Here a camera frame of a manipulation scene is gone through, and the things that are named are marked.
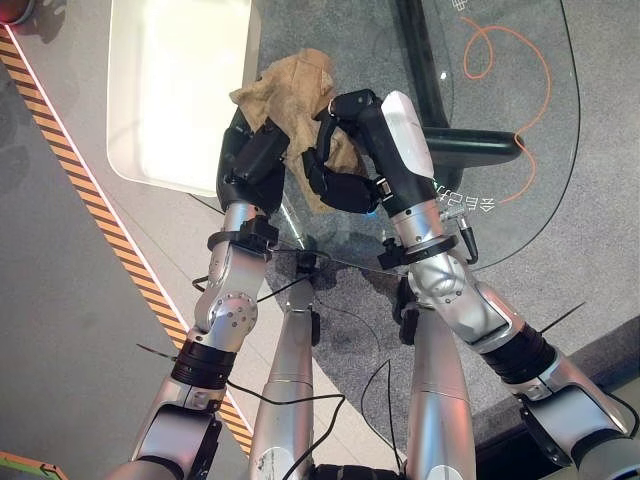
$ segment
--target black clamp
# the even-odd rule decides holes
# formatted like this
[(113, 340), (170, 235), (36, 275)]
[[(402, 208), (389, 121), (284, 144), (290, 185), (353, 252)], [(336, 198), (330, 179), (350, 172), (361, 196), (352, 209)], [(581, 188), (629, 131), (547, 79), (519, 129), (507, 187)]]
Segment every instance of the black clamp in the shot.
[(266, 217), (259, 215), (243, 222), (238, 231), (214, 233), (207, 240), (207, 248), (213, 251), (218, 243), (231, 242), (271, 259), (270, 249), (278, 244), (278, 236), (279, 230), (269, 225)]
[(234, 202), (260, 207), (267, 215), (280, 208), (285, 167), (282, 163), (289, 137), (267, 118), (255, 134), (238, 110), (225, 131), (216, 190), (220, 206)]
[(376, 100), (371, 90), (340, 95), (316, 117), (320, 120), (316, 148), (309, 148), (302, 154), (302, 163), (311, 190), (330, 207), (351, 213), (369, 213), (378, 206), (381, 195), (375, 181), (352, 173), (334, 172), (326, 166), (336, 127), (354, 135), (358, 115)]
[(448, 235), (435, 245), (423, 248), (416, 252), (407, 254), (406, 249), (396, 244), (395, 238), (387, 238), (382, 245), (385, 252), (378, 255), (378, 262), (383, 270), (389, 270), (400, 265), (411, 265), (425, 258), (435, 257), (440, 253), (448, 252), (458, 244), (458, 237)]
[(538, 444), (538, 447), (540, 447), (545, 457), (560, 467), (568, 467), (571, 465), (572, 462), (569, 456), (564, 453), (562, 448), (551, 438), (551, 435), (547, 433), (526, 405), (520, 409), (520, 418), (522, 418), (531, 437), (533, 437), (533, 440)]

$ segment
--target orange cable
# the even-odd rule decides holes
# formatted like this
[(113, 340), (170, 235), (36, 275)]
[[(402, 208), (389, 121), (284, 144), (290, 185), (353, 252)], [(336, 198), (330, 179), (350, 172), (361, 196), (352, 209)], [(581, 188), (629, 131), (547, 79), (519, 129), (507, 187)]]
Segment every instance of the orange cable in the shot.
[[(542, 66), (544, 68), (544, 73), (545, 73), (545, 76), (547, 78), (547, 90), (546, 90), (546, 95), (545, 95), (545, 99), (544, 99), (544, 103), (542, 104), (542, 107), (540, 108), (540, 110), (538, 111), (536, 116), (529, 123), (527, 123), (525, 126), (519, 128), (518, 131), (514, 135), (514, 140), (516, 142), (516, 145), (518, 145), (520, 147), (520, 149), (525, 153), (525, 155), (527, 156), (527, 159), (529, 160), (529, 163), (531, 164), (531, 173), (529, 174), (529, 178), (527, 179), (527, 182), (525, 183), (525, 185), (522, 187), (522, 189), (518, 193), (515, 193), (515, 194), (513, 194), (513, 195), (511, 195), (511, 196), (509, 196), (507, 198), (504, 198), (504, 199), (500, 200), (500, 202), (499, 202), (499, 203), (507, 203), (507, 202), (510, 202), (512, 200), (515, 200), (516, 198), (518, 198), (522, 194), (524, 194), (529, 189), (529, 187), (533, 183), (533, 180), (536, 177), (536, 171), (537, 171), (536, 160), (535, 160), (533, 154), (527, 149), (527, 147), (525, 147), (522, 144), (522, 142), (520, 142), (520, 138), (519, 137), (520, 137), (521, 134), (523, 134), (524, 132), (529, 130), (531, 127), (533, 127), (536, 123), (538, 123), (538, 121), (540, 121), (540, 119), (542, 118), (542, 115), (544, 115), (544, 113), (547, 111), (547, 108), (549, 107), (549, 101), (551, 100), (551, 71), (549, 69), (549, 66), (547, 65), (546, 60), (544, 59), (544, 56), (542, 55), (542, 53), (540, 52), (538, 47), (536, 47), (528, 38), (526, 38), (521, 33), (516, 32), (515, 30), (512, 30), (512, 29), (507, 28), (507, 27), (502, 27), (500, 25), (490, 25), (488, 27), (480, 27), (478, 24), (476, 24), (473, 20), (471, 20), (468, 17), (461, 17), (461, 18), (462, 18), (463, 21), (465, 21), (466, 23), (468, 23), (469, 25), (471, 25), (473, 28), (476, 29), (476, 33), (474, 33), (473, 37), (471, 37), (471, 39), (467, 42), (467, 45), (466, 45), (466, 47), (464, 49), (463, 67), (464, 67), (464, 74), (467, 76), (467, 78), (469, 78), (471, 80), (480, 80), (480, 79), (484, 78), (491, 71), (491, 69), (493, 68), (493, 64), (494, 64), (493, 45), (491, 43), (491, 40), (489, 39), (489, 36), (487, 35), (487, 32), (496, 31), (496, 30), (497, 31), (506, 32), (506, 33), (509, 33), (509, 34), (513, 35), (518, 40), (520, 40), (522, 43), (527, 45), (531, 50), (533, 50), (534, 53), (536, 54), (536, 56), (540, 59), (540, 62), (542, 62)], [(469, 50), (470, 50), (471, 46), (475, 43), (477, 38), (480, 37), (480, 36), (482, 36), (482, 38), (484, 38), (485, 42), (487, 43), (487, 47), (489, 49), (489, 64), (479, 74), (472, 74), (472, 73), (469, 73), (469, 68), (468, 68)]]

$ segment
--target glass tabletop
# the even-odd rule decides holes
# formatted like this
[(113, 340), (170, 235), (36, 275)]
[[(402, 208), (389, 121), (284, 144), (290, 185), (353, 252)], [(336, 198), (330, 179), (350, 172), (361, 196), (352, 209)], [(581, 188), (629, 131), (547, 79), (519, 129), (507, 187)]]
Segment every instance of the glass tabletop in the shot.
[[(411, 49), (397, 5), (267, 2), (259, 69), (301, 48), (316, 48), (334, 62), (337, 93), (371, 88), (383, 98), (401, 90), (418, 108), (424, 99), (416, 97), (420, 88), (409, 67)], [(513, 132), (524, 144), (515, 160), (466, 168), (458, 186), (437, 185), (446, 194), (443, 203), (466, 206), (480, 253), (475, 268), (482, 268), (535, 238), (571, 175), (579, 100), (564, 12), (559, 0), (425, 0), (422, 7), (435, 62), (431, 80), (448, 124)], [(287, 175), (273, 223), (287, 243), (312, 239), (334, 259), (374, 270), (380, 270), (381, 242), (394, 235), (382, 208), (369, 215), (313, 213), (293, 175)]]

